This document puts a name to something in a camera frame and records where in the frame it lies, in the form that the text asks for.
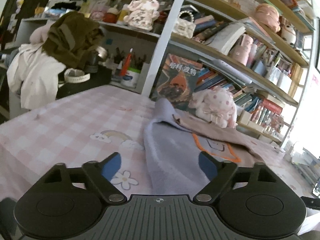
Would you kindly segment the olive green garment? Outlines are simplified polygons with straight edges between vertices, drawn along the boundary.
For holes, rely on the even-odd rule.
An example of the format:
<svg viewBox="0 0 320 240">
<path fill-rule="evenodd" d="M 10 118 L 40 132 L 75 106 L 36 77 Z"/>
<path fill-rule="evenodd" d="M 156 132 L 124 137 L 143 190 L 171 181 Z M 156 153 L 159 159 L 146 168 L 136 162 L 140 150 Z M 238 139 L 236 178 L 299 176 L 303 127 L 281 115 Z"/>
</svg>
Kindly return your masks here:
<svg viewBox="0 0 320 240">
<path fill-rule="evenodd" d="M 99 46 L 103 37 L 98 22 L 71 11 L 51 25 L 42 48 L 67 68 L 84 69 L 89 53 Z"/>
</svg>

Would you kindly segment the pink bunny sign ornament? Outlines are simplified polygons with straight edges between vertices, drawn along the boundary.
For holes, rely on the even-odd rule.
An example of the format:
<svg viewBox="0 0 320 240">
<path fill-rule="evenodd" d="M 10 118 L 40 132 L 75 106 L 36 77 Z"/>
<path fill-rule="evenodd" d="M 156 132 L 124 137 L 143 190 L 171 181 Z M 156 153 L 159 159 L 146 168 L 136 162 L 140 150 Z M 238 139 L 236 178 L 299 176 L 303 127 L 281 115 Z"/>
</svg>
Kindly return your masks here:
<svg viewBox="0 0 320 240">
<path fill-rule="evenodd" d="M 153 22 L 160 15 L 157 0 L 132 0 L 127 9 L 129 14 L 124 17 L 124 22 L 143 31 L 151 31 Z"/>
</svg>

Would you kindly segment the white wooden bookshelf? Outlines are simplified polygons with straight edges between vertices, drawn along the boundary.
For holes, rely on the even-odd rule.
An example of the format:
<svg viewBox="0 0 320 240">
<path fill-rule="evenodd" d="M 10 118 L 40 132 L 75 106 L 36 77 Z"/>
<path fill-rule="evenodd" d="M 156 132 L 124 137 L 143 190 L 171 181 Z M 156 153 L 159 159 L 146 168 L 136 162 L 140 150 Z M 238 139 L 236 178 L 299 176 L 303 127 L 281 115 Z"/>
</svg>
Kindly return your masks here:
<svg viewBox="0 0 320 240">
<path fill-rule="evenodd" d="M 310 66 L 295 50 L 293 13 L 271 0 L 151 2 L 163 28 L 142 94 L 185 108 L 194 92 L 228 89 L 240 130 L 285 146 Z"/>
</svg>

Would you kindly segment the pink cylinder container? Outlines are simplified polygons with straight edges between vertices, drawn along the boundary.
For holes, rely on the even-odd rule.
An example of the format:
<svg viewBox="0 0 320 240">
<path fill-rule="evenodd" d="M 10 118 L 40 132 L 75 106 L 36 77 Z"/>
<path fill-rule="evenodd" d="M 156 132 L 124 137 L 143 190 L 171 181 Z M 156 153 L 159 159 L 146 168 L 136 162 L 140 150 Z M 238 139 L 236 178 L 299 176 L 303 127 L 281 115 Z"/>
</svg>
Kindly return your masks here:
<svg viewBox="0 0 320 240">
<path fill-rule="evenodd" d="M 247 34 L 243 34 L 231 50 L 231 58 L 243 65 L 246 65 L 252 44 L 253 38 Z"/>
</svg>

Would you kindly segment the white garment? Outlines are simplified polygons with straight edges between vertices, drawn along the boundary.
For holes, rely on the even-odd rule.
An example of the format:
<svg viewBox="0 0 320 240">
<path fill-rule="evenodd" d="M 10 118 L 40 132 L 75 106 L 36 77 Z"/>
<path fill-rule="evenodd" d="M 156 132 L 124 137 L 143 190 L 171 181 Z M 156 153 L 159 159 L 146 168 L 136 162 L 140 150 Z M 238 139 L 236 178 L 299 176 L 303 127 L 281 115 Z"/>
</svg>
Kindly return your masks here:
<svg viewBox="0 0 320 240">
<path fill-rule="evenodd" d="M 7 71 L 11 92 L 19 93 L 21 107 L 36 109 L 56 99 L 58 75 L 66 66 L 49 56 L 42 44 L 23 44 Z"/>
</svg>

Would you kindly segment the Harry Potter book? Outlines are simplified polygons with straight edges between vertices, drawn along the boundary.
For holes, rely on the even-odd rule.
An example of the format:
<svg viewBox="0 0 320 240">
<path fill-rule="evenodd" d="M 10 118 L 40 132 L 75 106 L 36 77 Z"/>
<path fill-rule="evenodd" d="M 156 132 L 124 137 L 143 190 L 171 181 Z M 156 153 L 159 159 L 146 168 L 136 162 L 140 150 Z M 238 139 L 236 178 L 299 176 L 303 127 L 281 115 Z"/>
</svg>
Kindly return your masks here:
<svg viewBox="0 0 320 240">
<path fill-rule="evenodd" d="M 168 54 L 151 99 L 165 98 L 175 108 L 185 111 L 202 68 L 201 63 Z"/>
</svg>

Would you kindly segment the white pen holder cup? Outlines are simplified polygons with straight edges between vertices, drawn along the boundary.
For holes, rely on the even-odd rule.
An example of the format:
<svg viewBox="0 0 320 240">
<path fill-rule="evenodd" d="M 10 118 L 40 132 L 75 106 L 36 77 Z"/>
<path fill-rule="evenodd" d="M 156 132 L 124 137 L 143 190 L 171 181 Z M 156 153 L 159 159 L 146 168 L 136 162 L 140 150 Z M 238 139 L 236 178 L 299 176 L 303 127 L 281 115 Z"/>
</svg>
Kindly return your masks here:
<svg viewBox="0 0 320 240">
<path fill-rule="evenodd" d="M 129 67 L 121 80 L 121 84 L 125 87 L 136 88 L 139 76 L 140 70 Z"/>
</svg>

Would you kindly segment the pink checkered desk mat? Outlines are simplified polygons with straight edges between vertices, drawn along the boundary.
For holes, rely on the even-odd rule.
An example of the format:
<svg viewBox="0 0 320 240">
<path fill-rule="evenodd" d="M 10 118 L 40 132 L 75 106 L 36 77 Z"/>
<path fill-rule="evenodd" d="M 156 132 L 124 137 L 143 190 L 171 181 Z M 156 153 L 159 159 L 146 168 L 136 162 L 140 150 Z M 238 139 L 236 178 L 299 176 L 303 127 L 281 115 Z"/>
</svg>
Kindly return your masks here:
<svg viewBox="0 0 320 240">
<path fill-rule="evenodd" d="M 114 152 L 121 166 L 111 183 L 127 197 L 153 194 L 144 131 L 154 109 L 155 102 L 144 96 L 101 86 L 3 123 L 1 198 L 20 199 L 57 163 L 80 167 Z M 311 196 L 311 186 L 269 144 L 262 162 L 297 195 Z"/>
</svg>

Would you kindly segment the pink bunny plush toy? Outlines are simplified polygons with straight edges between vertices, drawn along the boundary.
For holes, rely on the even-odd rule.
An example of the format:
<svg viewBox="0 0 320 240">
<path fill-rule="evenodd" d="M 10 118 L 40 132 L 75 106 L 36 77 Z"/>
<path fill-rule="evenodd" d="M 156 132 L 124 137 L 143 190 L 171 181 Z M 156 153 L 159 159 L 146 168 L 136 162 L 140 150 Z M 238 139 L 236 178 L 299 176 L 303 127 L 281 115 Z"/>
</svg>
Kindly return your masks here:
<svg viewBox="0 0 320 240">
<path fill-rule="evenodd" d="M 221 128 L 236 128 L 237 109 L 232 93 L 221 87 L 193 93 L 188 105 L 195 115 Z"/>
</svg>

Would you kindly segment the white wrist watch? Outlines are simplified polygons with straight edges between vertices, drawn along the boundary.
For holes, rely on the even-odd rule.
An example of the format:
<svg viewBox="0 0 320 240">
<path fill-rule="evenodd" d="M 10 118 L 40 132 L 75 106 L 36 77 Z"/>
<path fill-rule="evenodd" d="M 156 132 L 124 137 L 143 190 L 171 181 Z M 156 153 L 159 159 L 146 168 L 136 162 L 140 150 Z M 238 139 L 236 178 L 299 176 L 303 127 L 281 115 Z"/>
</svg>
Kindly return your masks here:
<svg viewBox="0 0 320 240">
<path fill-rule="evenodd" d="M 66 83 L 83 83 L 90 79 L 90 74 L 86 74 L 83 70 L 68 68 L 64 72 L 64 80 Z"/>
</svg>

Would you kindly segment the metal bowl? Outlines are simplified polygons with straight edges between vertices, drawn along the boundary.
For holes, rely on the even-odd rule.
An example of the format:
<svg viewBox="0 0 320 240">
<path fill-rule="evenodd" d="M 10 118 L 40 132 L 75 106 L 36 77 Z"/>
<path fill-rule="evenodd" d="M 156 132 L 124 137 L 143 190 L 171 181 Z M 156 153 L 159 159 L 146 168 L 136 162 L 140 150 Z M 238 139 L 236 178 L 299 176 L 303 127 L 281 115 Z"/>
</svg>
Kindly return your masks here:
<svg viewBox="0 0 320 240">
<path fill-rule="evenodd" d="M 101 58 L 102 61 L 107 60 L 108 51 L 105 48 L 103 48 L 102 46 L 97 46 L 95 50 L 97 51 L 98 56 Z"/>
</svg>

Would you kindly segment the white tablet on shelf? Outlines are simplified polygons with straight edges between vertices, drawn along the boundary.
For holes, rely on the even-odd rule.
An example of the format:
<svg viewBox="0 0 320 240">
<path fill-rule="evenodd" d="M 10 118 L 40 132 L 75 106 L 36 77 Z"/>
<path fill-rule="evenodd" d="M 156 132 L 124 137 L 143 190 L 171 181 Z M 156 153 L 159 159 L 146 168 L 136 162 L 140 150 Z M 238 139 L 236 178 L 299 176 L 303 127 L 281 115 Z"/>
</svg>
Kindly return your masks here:
<svg viewBox="0 0 320 240">
<path fill-rule="evenodd" d="M 236 70 L 234 67 L 225 63 L 222 60 L 203 60 L 203 59 L 200 59 L 200 62 L 202 64 L 206 65 L 207 67 L 218 70 L 222 74 L 233 77 L 246 85 L 249 85 L 252 83 L 252 80 L 249 77 L 247 77 L 245 74 L 242 74 L 242 72 L 240 72 L 239 70 Z"/>
</svg>

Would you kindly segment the red tassel charm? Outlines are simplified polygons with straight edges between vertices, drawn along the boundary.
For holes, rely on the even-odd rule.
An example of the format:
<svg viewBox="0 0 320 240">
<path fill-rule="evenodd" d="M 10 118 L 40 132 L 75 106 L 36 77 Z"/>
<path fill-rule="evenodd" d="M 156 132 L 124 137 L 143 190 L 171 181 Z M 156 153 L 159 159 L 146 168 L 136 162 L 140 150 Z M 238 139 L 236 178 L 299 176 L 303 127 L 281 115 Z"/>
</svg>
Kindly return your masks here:
<svg viewBox="0 0 320 240">
<path fill-rule="evenodd" d="M 120 72 L 120 76 L 124 76 L 130 66 L 130 63 L 131 63 L 131 57 L 132 57 L 132 52 L 133 52 L 133 49 L 131 48 L 127 57 L 125 58 L 125 61 L 123 63 L 123 66 L 122 66 L 122 69 L 121 69 L 121 72 Z"/>
</svg>

